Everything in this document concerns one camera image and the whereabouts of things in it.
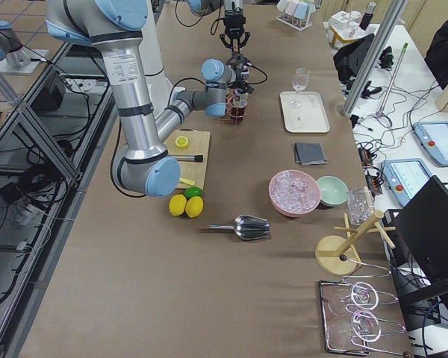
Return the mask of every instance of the white tray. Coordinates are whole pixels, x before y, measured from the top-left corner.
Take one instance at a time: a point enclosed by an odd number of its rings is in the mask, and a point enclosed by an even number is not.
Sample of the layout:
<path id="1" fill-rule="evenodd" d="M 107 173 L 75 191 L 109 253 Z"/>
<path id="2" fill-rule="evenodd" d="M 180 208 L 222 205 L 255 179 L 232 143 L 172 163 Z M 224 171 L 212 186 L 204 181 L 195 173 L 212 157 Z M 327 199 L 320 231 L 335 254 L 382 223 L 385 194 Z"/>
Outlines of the white tray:
<path id="1" fill-rule="evenodd" d="M 291 133 L 327 133 L 329 119 L 318 92 L 281 92 L 281 106 L 285 129 Z M 292 108 L 289 101 L 298 98 L 300 107 Z"/>

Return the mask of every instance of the white desk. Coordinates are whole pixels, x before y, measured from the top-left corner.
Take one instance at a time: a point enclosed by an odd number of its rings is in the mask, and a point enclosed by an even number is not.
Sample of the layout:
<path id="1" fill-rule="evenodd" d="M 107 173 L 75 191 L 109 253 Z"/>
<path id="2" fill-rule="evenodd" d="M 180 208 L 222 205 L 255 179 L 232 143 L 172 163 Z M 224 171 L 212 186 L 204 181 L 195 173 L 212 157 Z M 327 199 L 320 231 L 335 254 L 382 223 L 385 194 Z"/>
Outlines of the white desk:
<path id="1" fill-rule="evenodd" d="M 404 43 L 408 43 L 408 48 L 400 69 L 396 75 L 394 87 L 403 88 L 408 92 L 422 90 L 422 92 L 415 93 L 416 95 L 422 95 L 424 91 L 428 90 L 431 86 L 435 86 L 437 83 L 435 82 L 433 74 L 430 72 L 408 32 L 402 25 L 398 25 L 395 27 L 391 38 L 388 41 L 388 45 L 392 47 L 392 52 L 394 55 L 393 61 L 395 64 L 399 59 Z M 371 85 L 375 87 L 386 87 L 389 84 L 390 79 L 391 73 L 382 69 L 374 69 L 372 75 L 370 76 L 370 80 L 372 81 Z M 411 117 L 413 123 L 418 122 L 419 119 L 430 114 L 431 115 L 429 117 L 423 119 L 424 122 L 448 121 L 448 113 L 437 113 L 438 109 L 435 106 L 435 99 L 440 94 L 440 87 L 437 87 L 430 92 L 427 102 L 420 109 L 415 110 L 412 113 Z M 383 148 L 380 152 L 378 152 L 378 156 L 374 160 L 374 166 L 381 168 L 383 160 L 420 158 L 428 166 L 432 174 L 437 175 L 441 181 L 448 182 L 448 168 L 439 167 L 432 160 L 432 158 L 422 148 L 419 139 L 411 130 L 410 124 L 403 120 L 403 114 L 409 111 L 417 101 L 416 97 L 409 94 L 405 95 L 407 97 L 407 101 L 400 104 L 397 104 L 397 102 L 405 99 L 403 95 L 393 92 L 389 95 L 384 113 L 388 114 L 391 118 L 393 128 L 404 128 L 393 132 L 395 137 L 394 147 L 396 148 Z M 379 99 L 374 100 L 361 98 L 353 111 L 353 114 L 355 115 L 366 117 L 364 120 L 361 120 L 361 123 L 373 129 L 373 131 L 369 131 L 360 125 L 356 125 L 354 135 L 357 142 L 366 142 L 372 138 L 380 138 L 383 132 L 387 129 L 380 125 L 375 118 L 369 116 L 375 115 L 376 110 L 382 104 L 383 92 L 378 95 L 374 95 L 373 97 L 379 97 Z M 381 118 L 380 121 L 383 124 L 388 125 L 387 119 Z M 401 145 L 398 145 L 400 138 L 402 137 L 404 137 L 404 142 L 402 142 Z M 393 142 L 390 132 L 385 134 L 383 137 L 383 142 L 385 144 L 391 144 Z M 389 189 L 387 183 L 383 185 L 382 190 L 383 194 L 376 196 L 375 205 L 377 209 L 385 211 L 390 208 L 395 209 L 401 207 Z M 417 339 L 415 342 L 421 344 L 421 329 L 409 332 L 409 336 L 414 337 Z M 425 338 L 426 344 L 433 348 L 433 351 L 429 351 L 429 354 L 448 350 L 448 330 L 436 326 L 428 326 L 425 329 Z M 415 348 L 415 353 L 424 355 L 423 349 L 421 348 Z"/>

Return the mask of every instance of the bowl of ice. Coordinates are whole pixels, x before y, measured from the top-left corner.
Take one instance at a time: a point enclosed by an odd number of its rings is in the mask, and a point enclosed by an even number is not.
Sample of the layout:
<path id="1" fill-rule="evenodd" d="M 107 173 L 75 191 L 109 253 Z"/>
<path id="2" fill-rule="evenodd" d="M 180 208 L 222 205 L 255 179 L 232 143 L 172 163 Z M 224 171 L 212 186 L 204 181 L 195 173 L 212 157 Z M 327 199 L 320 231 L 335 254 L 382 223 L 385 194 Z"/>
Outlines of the bowl of ice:
<path id="1" fill-rule="evenodd" d="M 317 182 L 299 170 L 284 170 L 270 180 L 269 196 L 281 214 L 298 218 L 314 210 L 320 203 Z"/>

